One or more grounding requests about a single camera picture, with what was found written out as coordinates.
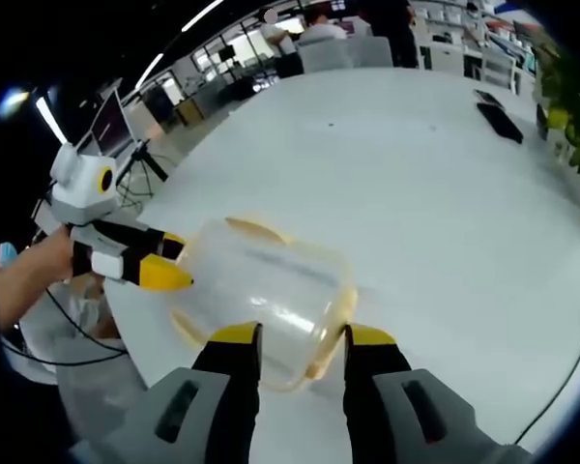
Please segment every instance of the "white tabletop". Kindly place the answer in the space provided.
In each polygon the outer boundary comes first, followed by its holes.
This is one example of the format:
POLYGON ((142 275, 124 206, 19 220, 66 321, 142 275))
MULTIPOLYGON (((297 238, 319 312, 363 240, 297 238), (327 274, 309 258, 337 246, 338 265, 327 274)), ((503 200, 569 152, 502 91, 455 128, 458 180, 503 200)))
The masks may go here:
MULTIPOLYGON (((439 72, 294 77, 205 138, 141 219, 188 237, 209 219, 256 216, 343 251, 360 288, 356 320, 394 335, 412 366, 510 442, 580 352, 580 210, 534 120, 507 90, 439 72), (475 88, 506 107, 521 146, 480 116, 475 88)), ((197 353, 164 296, 106 291, 148 385, 191 365, 197 353)), ((261 389, 252 462, 351 462, 341 385, 333 369, 324 386, 261 389)))

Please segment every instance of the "black smartphone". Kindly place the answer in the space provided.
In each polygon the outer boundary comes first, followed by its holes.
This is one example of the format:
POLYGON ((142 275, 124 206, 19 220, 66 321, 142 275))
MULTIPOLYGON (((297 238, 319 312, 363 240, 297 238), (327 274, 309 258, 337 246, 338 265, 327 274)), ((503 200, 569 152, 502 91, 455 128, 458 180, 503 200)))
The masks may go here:
POLYGON ((505 109, 501 103, 494 98, 494 96, 488 92, 483 92, 482 90, 475 89, 475 94, 484 102, 489 104, 495 104, 501 109, 505 109))
POLYGON ((490 123, 494 132, 501 137, 509 138, 518 143, 522 143, 524 135, 520 129, 515 126, 505 114, 505 111, 500 106, 495 106, 490 103, 477 103, 477 108, 483 115, 487 122, 490 123))

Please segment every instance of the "green plant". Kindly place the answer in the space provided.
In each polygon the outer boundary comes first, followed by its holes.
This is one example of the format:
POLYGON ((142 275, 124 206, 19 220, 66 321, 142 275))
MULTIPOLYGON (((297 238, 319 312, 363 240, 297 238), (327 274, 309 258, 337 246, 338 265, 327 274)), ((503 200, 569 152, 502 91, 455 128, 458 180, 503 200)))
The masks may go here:
POLYGON ((548 124, 558 121, 552 127, 565 130, 567 141, 575 148, 569 165, 577 167, 580 174, 580 69, 568 54, 552 47, 536 49, 536 55, 543 96, 550 99, 548 124))

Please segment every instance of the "transparent plastic cup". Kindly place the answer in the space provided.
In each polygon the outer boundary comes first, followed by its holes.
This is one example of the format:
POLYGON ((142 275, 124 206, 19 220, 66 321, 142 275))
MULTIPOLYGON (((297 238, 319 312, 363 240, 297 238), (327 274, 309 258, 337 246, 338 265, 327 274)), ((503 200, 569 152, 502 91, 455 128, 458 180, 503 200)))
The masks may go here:
POLYGON ((194 279, 168 297, 180 333, 202 346, 225 326, 260 322, 262 382, 279 392, 324 374, 356 305, 339 253, 251 221, 206 224, 177 265, 194 279))

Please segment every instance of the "human hand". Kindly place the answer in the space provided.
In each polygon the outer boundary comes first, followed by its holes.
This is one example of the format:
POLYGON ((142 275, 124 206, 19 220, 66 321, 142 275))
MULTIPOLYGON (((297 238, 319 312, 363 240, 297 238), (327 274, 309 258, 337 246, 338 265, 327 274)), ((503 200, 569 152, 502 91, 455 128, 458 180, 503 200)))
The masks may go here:
POLYGON ((43 268, 52 281, 64 280, 73 275, 73 241, 69 229, 61 225, 42 242, 33 246, 42 259, 43 268))

